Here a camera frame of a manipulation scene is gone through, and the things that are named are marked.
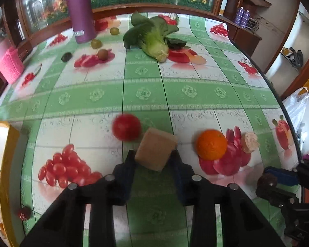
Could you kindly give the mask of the orange tangerine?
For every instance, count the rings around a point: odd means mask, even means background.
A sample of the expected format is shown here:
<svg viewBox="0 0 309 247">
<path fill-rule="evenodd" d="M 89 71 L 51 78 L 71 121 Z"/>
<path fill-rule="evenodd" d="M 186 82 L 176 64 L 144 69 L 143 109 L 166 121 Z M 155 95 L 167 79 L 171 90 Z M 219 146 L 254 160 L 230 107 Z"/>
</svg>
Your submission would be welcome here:
<svg viewBox="0 0 309 247">
<path fill-rule="evenodd" d="M 195 150 L 198 156 L 206 161 L 221 159 L 226 150 L 228 142 L 222 132 L 207 129 L 199 134 L 195 142 Z"/>
</svg>

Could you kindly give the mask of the red strawberry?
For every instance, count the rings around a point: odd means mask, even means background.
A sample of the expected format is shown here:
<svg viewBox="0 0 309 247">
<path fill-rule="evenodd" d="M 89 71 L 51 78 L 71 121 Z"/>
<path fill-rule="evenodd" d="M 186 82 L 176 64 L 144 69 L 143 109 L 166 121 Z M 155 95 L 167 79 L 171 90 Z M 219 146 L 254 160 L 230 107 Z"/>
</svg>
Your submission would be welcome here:
<svg viewBox="0 0 309 247">
<path fill-rule="evenodd" d="M 30 219 L 32 214 L 32 211 L 30 208 L 28 207 L 21 207 L 18 211 L 18 217 L 22 220 L 22 221 L 27 221 Z"/>
</svg>

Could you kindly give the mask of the dark purple plum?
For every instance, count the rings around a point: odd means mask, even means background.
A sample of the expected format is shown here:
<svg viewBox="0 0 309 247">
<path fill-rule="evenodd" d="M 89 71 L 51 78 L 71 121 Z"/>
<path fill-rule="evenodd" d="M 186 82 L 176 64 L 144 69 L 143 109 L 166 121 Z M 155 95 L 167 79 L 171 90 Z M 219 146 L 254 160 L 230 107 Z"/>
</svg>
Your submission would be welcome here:
<svg viewBox="0 0 309 247">
<path fill-rule="evenodd" d="M 264 173 L 257 181 L 257 187 L 276 187 L 277 177 L 271 173 Z"/>
</svg>

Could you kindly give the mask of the red tomato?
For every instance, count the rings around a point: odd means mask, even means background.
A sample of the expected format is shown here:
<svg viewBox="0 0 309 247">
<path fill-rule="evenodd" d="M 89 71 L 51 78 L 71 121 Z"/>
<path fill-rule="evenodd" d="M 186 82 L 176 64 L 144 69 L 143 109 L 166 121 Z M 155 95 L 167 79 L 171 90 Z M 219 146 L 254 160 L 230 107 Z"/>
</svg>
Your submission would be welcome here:
<svg viewBox="0 0 309 247">
<path fill-rule="evenodd" d="M 112 132 L 118 140 L 130 142 L 139 138 L 142 133 L 142 125 L 133 114 L 119 114 L 113 120 Z"/>
</svg>

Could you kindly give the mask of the white plastic bag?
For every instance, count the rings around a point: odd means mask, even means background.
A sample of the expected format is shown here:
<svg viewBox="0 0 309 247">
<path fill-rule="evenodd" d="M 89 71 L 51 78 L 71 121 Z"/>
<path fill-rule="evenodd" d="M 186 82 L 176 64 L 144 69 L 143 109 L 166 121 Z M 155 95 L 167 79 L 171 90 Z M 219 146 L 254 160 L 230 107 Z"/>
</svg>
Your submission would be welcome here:
<svg viewBox="0 0 309 247">
<path fill-rule="evenodd" d="M 306 87 L 301 87 L 287 97 L 283 104 L 290 117 L 291 123 L 297 135 L 298 142 L 301 142 L 302 128 L 305 126 L 303 118 L 309 99 L 309 91 Z"/>
</svg>

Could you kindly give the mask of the yellow rimmed white tray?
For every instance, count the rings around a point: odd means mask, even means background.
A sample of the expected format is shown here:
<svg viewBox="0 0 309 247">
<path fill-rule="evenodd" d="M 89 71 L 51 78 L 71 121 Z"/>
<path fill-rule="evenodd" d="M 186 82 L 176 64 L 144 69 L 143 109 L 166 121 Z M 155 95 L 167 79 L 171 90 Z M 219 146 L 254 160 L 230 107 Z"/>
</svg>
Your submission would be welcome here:
<svg viewBox="0 0 309 247">
<path fill-rule="evenodd" d="M 10 170 L 20 133 L 10 123 L 0 121 L 0 229 L 8 246 L 18 246 L 13 228 L 10 199 Z"/>
</svg>

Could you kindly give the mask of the brown green kiwi fruit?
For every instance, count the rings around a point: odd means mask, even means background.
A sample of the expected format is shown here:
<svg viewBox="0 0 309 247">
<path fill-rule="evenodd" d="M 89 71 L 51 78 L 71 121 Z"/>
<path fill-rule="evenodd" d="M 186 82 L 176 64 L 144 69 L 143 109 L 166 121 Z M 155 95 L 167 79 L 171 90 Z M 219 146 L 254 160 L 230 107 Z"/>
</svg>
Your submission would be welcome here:
<svg viewBox="0 0 309 247">
<path fill-rule="evenodd" d="M 98 58 L 100 61 L 106 61 L 106 60 L 109 58 L 109 51 L 106 50 L 106 49 L 100 49 L 100 50 L 97 52 L 97 58 Z"/>
</svg>

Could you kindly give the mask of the small dark olive fruit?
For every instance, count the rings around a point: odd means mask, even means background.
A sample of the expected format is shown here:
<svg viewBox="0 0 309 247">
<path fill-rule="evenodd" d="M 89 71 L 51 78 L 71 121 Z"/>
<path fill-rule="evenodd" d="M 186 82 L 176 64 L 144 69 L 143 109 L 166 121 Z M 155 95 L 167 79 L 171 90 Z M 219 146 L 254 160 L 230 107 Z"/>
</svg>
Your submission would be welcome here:
<svg viewBox="0 0 309 247">
<path fill-rule="evenodd" d="M 66 52 L 62 55 L 61 61 L 63 63 L 67 63 L 70 59 L 72 58 L 72 53 L 71 52 Z"/>
</svg>

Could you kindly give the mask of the green round fruit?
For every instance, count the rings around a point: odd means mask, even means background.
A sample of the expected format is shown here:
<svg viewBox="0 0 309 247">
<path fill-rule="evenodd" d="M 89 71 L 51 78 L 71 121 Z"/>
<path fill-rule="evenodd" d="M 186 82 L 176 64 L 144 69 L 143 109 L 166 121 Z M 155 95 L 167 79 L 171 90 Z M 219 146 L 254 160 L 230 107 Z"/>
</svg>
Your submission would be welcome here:
<svg viewBox="0 0 309 247">
<path fill-rule="evenodd" d="M 90 43 L 90 46 L 93 48 L 93 49 L 99 49 L 102 47 L 102 42 L 99 40 L 99 39 L 93 39 Z"/>
<path fill-rule="evenodd" d="M 113 36 L 115 36 L 115 35 L 120 34 L 120 31 L 119 31 L 119 29 L 118 29 L 117 27 L 112 27 L 112 28 L 110 29 L 110 34 L 113 35 Z"/>
</svg>

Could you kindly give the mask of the green bok choy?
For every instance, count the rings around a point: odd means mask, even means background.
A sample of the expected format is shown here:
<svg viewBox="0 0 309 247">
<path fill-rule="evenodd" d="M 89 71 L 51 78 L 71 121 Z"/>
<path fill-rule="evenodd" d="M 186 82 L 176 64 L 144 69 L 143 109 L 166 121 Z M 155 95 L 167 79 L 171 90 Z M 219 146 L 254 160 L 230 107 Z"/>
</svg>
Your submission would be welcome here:
<svg viewBox="0 0 309 247">
<path fill-rule="evenodd" d="M 169 38 L 169 35 L 178 32 L 179 28 L 176 24 L 167 23 L 161 16 L 148 18 L 134 12 L 130 21 L 132 27 L 123 36 L 126 49 L 137 46 L 146 55 L 163 63 L 170 50 L 180 50 L 186 46 L 186 41 Z"/>
</svg>

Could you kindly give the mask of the purple striped bottles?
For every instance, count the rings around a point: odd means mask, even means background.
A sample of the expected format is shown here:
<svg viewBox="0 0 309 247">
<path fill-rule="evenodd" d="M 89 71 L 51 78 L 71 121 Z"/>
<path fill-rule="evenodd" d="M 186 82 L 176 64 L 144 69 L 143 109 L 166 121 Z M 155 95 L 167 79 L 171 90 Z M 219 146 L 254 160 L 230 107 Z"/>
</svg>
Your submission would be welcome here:
<svg viewBox="0 0 309 247">
<path fill-rule="evenodd" d="M 237 12 L 234 18 L 234 23 L 240 26 L 241 28 L 245 28 L 247 25 L 247 22 L 249 21 L 249 18 L 250 18 L 249 10 L 244 10 L 243 7 L 239 7 L 237 9 Z"/>
</svg>

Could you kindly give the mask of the pink crochet covered jar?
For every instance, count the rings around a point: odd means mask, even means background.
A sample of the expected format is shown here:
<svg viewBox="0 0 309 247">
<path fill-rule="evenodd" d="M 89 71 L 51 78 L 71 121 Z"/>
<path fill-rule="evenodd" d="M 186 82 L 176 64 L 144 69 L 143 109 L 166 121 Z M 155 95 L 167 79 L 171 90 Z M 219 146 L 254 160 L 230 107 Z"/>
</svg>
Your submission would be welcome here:
<svg viewBox="0 0 309 247">
<path fill-rule="evenodd" d="M 18 80 L 24 70 L 24 65 L 18 55 L 18 50 L 8 38 L 0 42 L 0 72 L 9 84 Z"/>
</svg>

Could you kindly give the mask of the purple thermos bottle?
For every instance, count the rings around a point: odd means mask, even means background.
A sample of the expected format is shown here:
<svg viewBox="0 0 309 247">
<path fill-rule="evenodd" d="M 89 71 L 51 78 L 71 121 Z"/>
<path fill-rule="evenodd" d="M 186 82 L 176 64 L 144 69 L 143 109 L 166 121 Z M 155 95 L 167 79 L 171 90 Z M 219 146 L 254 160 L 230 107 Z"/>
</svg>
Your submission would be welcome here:
<svg viewBox="0 0 309 247">
<path fill-rule="evenodd" d="M 75 40 L 86 43 L 96 37 L 91 0 L 66 0 Z"/>
</svg>

